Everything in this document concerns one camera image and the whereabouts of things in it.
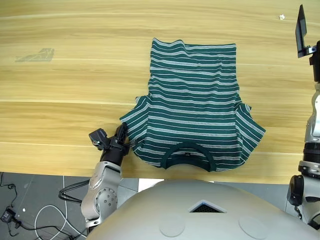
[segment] black bracket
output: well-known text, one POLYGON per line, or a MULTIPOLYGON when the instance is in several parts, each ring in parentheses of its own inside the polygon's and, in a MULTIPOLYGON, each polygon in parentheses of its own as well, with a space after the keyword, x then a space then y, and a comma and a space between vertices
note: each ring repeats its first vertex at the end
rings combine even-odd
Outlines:
POLYGON ((295 40, 298 58, 312 54, 309 58, 310 65, 313 66, 314 81, 320 83, 320 40, 314 46, 305 46, 304 37, 307 34, 307 24, 304 6, 301 4, 295 27, 295 40))

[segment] gray floor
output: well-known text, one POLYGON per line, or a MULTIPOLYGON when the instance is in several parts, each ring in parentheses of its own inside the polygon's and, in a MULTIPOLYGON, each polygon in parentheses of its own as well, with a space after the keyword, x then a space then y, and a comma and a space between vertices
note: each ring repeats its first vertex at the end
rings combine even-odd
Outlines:
MULTIPOLYGON (((86 177, 65 177, 65 185, 71 185, 73 183, 86 180, 86 177)), ((29 174, 16 174, 16 173, 4 173, 3 184, 16 185, 18 197, 14 202, 14 210, 16 211, 16 217, 22 220, 26 226, 30 228, 34 227, 34 221, 38 211, 46 205, 55 205, 63 213, 65 213, 65 203, 58 198, 58 191, 63 188, 62 176, 49 176, 49 175, 29 175, 29 174)), ((118 205, 122 205, 128 198, 132 197, 138 191, 139 180, 137 178, 124 178, 118 188, 118 205)), ((286 211, 294 216, 296 213, 290 204, 287 204, 287 191, 288 185, 276 185, 276 184, 250 184, 250 183, 230 183, 223 182, 222 184, 237 187, 246 190, 266 201, 270 202, 279 209, 286 211)), ((82 187, 71 194, 82 199, 87 193, 87 188, 82 187)), ((3 213, 6 206, 8 206, 15 196, 14 190, 10 190, 7 187, 0 188, 0 212, 3 213)), ((82 232, 85 229, 85 221, 81 214, 80 205, 77 203, 67 203, 67 218, 71 224, 82 232)), ((45 208, 37 219, 37 226, 55 225, 62 226, 64 219, 60 213, 52 207, 45 208)), ((14 225, 11 225, 12 234, 19 233, 14 238, 10 237, 7 224, 0 221, 0 238, 1 240, 36 240, 37 236, 35 231, 27 231, 22 229, 15 229, 14 225)), ((64 228, 66 232, 76 236, 77 233, 66 225, 64 228)), ((47 228, 45 230, 39 230, 39 235, 44 240, 52 238, 56 233, 55 229, 47 228)), ((63 234, 59 234, 55 239, 66 239, 63 234)))

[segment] cable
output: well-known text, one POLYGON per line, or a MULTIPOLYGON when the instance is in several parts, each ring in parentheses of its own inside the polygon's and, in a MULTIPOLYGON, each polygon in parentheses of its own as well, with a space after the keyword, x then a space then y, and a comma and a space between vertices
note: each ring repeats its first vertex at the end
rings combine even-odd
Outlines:
POLYGON ((84 238, 87 237, 86 235, 83 235, 81 232, 79 232, 79 231, 69 222, 69 220, 65 217, 65 215, 62 213, 62 211, 61 211, 59 208, 57 208, 55 205, 46 205, 46 206, 44 206, 40 211, 42 211, 43 209, 48 208, 48 207, 51 207, 51 208, 56 209, 56 210, 61 214, 61 216, 63 217, 63 219, 66 221, 66 223, 70 226, 70 228, 72 228, 77 234, 80 234, 80 236, 82 236, 82 237, 84 237, 84 238))
POLYGON ((0 181, 0 187, 8 187, 8 189, 14 189, 15 191, 15 197, 14 199, 11 201, 11 204, 10 204, 10 207, 14 207, 14 201, 17 199, 18 197, 18 192, 17 192, 17 189, 16 189, 16 185, 11 183, 11 184, 5 184, 5 185, 2 185, 2 181, 3 181, 3 177, 4 177, 4 173, 2 172, 1 173, 1 181, 0 181))
POLYGON ((66 192, 81 188, 81 187, 88 185, 88 184, 89 184, 89 180, 85 180, 85 181, 77 182, 77 183, 74 183, 70 186, 64 187, 63 189, 61 189, 59 191, 58 197, 64 201, 67 201, 67 202, 81 204, 82 200, 75 198, 73 196, 67 195, 66 192))
POLYGON ((60 230, 57 226, 51 226, 50 225, 50 226, 40 226, 40 227, 35 227, 35 228, 29 228, 29 227, 21 224, 20 227, 22 227, 23 229, 28 230, 28 231, 33 231, 33 230, 36 231, 36 230, 40 230, 40 229, 54 228, 54 229, 56 229, 58 231, 58 233, 62 233, 64 235, 67 235, 68 237, 71 236, 69 233, 66 233, 66 232, 60 230))
POLYGON ((87 229, 85 228, 79 235, 74 237, 74 240, 78 239, 87 229))
POLYGON ((19 234, 18 232, 16 234, 12 234, 12 231, 11 231, 9 223, 7 222, 6 224, 8 225, 8 230, 9 230, 9 234, 10 234, 11 237, 15 237, 15 236, 17 236, 19 234))
MULTIPOLYGON (((69 191, 69 188, 71 188, 71 190, 73 189, 73 187, 74 186, 76 186, 76 185, 79 185, 79 184, 83 184, 83 182, 78 182, 78 183, 75 183, 75 184, 73 184, 73 185, 70 185, 70 186, 67 186, 67 187, 65 187, 65 176, 62 176, 62 186, 63 186, 63 189, 67 189, 68 191, 69 191)), ((63 217, 63 219, 64 219, 64 223, 63 223, 63 225, 62 225, 62 227, 61 227, 61 229, 60 229, 60 231, 62 231, 63 229, 64 229, 64 227, 65 227, 65 225, 66 224, 68 224, 77 234, 79 234, 79 237, 80 236, 82 236, 82 237, 84 237, 84 238, 87 238, 87 236, 85 236, 85 235, 83 235, 81 232, 79 232, 74 226, 72 226, 72 224, 68 221, 68 207, 67 207, 67 201, 65 200, 64 201, 64 206, 65 206, 65 215, 62 213, 62 211, 59 209, 59 208, 57 208, 55 205, 46 205, 46 206, 44 206, 43 208, 41 208, 40 210, 39 210, 39 212, 37 213, 37 215, 36 215, 36 217, 35 217, 35 220, 34 220, 34 232, 35 232, 35 234, 36 234, 36 236, 40 239, 40 240, 43 240, 39 235, 38 235, 38 232, 37 232, 37 220, 38 220, 38 216, 39 216, 39 214, 41 213, 41 211, 42 210, 44 210, 45 208, 49 208, 49 207, 51 207, 51 208, 54 208, 54 209, 56 209, 60 214, 61 214, 61 216, 63 217)), ((60 233, 60 231, 59 232, 57 232, 52 238, 50 238, 49 240, 52 240, 52 239, 54 239, 59 233, 60 233)))
MULTIPOLYGON (((65 187, 65 176, 62 177, 62 186, 65 187)), ((66 216, 66 219, 64 220, 64 223, 63 223, 63 225, 62 225, 62 227, 61 227, 61 230, 64 229, 64 227, 65 227, 65 225, 66 225, 66 223, 67 223, 67 217, 68 217, 67 202, 64 202, 64 203, 65 203, 65 216, 66 216)), ((42 211, 43 209, 47 208, 48 206, 49 206, 49 205, 44 206, 43 208, 41 208, 41 209, 38 211, 38 213, 37 213, 37 215, 36 215, 36 217, 35 217, 35 220, 34 220, 34 232, 35 232, 35 235, 36 235, 40 240, 43 240, 43 239, 38 235, 38 232, 37 232, 37 219, 38 219, 38 216, 39 216, 39 214, 41 213, 41 211, 42 211)), ((58 232, 57 232, 52 238, 50 238, 49 240, 54 239, 54 238, 60 233, 60 231, 58 231, 58 232)))

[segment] power adapter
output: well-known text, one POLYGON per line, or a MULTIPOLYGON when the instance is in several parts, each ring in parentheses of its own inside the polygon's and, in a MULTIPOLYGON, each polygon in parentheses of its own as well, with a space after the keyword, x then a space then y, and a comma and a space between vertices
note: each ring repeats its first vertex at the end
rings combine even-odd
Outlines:
POLYGON ((15 216, 16 216, 16 212, 13 211, 11 208, 7 207, 1 216, 1 221, 7 224, 14 222, 15 223, 14 227, 17 229, 21 226, 21 221, 16 219, 15 216))

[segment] black cable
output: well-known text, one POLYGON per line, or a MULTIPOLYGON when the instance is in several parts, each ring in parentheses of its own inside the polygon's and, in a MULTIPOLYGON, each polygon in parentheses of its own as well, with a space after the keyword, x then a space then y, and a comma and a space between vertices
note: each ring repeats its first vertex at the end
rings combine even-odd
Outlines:
POLYGON ((10 234, 11 237, 15 237, 15 236, 19 235, 18 232, 16 234, 12 234, 12 231, 11 231, 9 223, 7 222, 6 224, 8 225, 8 230, 9 230, 9 234, 10 234))
POLYGON ((60 199, 64 200, 64 201, 67 201, 67 202, 81 204, 82 200, 80 200, 80 199, 78 199, 76 197, 70 196, 70 195, 68 195, 66 193, 69 192, 69 191, 81 188, 81 187, 83 187, 85 185, 88 185, 89 181, 90 180, 80 181, 80 182, 74 183, 72 185, 66 186, 65 188, 63 188, 63 189, 61 189, 59 191, 58 197, 60 199))
POLYGON ((2 185, 2 181, 3 181, 3 177, 4 177, 4 173, 2 172, 1 173, 1 181, 0 181, 0 187, 8 187, 8 189, 14 189, 14 192, 15 192, 15 197, 14 199, 11 201, 11 204, 10 204, 10 207, 14 207, 14 201, 17 199, 18 197, 18 192, 17 192, 17 188, 16 188, 16 185, 11 183, 11 184, 4 184, 2 185))
POLYGON ((56 229, 58 232, 64 234, 64 235, 67 235, 68 237, 72 237, 72 235, 70 235, 69 233, 66 233, 64 231, 61 231, 57 226, 39 226, 39 227, 36 227, 36 228, 29 228, 27 226, 24 226, 23 224, 20 225, 20 227, 22 227, 23 229, 25 230, 28 230, 28 231, 34 231, 34 230, 40 230, 40 229, 47 229, 47 228, 54 228, 56 229))
POLYGON ((79 235, 75 236, 73 239, 74 239, 74 240, 78 239, 78 238, 81 236, 81 234, 84 234, 84 233, 85 233, 86 230, 87 230, 87 229, 85 228, 79 235))
MULTIPOLYGON (((16 200, 16 198, 18 197, 18 192, 17 192, 17 189, 16 189, 16 185, 13 184, 13 183, 11 183, 11 184, 2 184, 2 183, 3 183, 3 176, 4 176, 4 173, 1 172, 1 176, 0 176, 0 187, 8 187, 8 189, 10 189, 10 190, 11 190, 11 189, 14 189, 14 191, 15 191, 15 197, 14 197, 14 199, 11 201, 11 205, 7 206, 7 208, 9 208, 9 207, 12 207, 12 208, 13 208, 13 207, 14 207, 14 206, 13 206, 13 203, 14 203, 14 201, 16 200)), ((57 231, 59 231, 60 233, 68 236, 69 239, 74 239, 74 237, 73 237, 71 234, 66 233, 66 232, 60 230, 57 226, 49 225, 49 226, 41 226, 41 227, 36 227, 36 228, 29 228, 29 227, 23 225, 23 224, 21 223, 21 221, 19 221, 19 220, 17 220, 17 219, 15 219, 15 220, 17 221, 16 223, 18 224, 18 225, 16 225, 15 228, 22 227, 23 229, 25 229, 25 230, 27 230, 27 231, 34 231, 34 230, 40 230, 40 229, 54 228, 54 229, 56 229, 57 231)), ((11 231, 11 228, 10 228, 10 225, 9 225, 9 222, 7 222, 7 226, 8 226, 8 231, 9 231, 9 234, 10 234, 11 237, 15 237, 15 236, 17 236, 17 235, 19 234, 19 233, 12 234, 12 231, 11 231)))

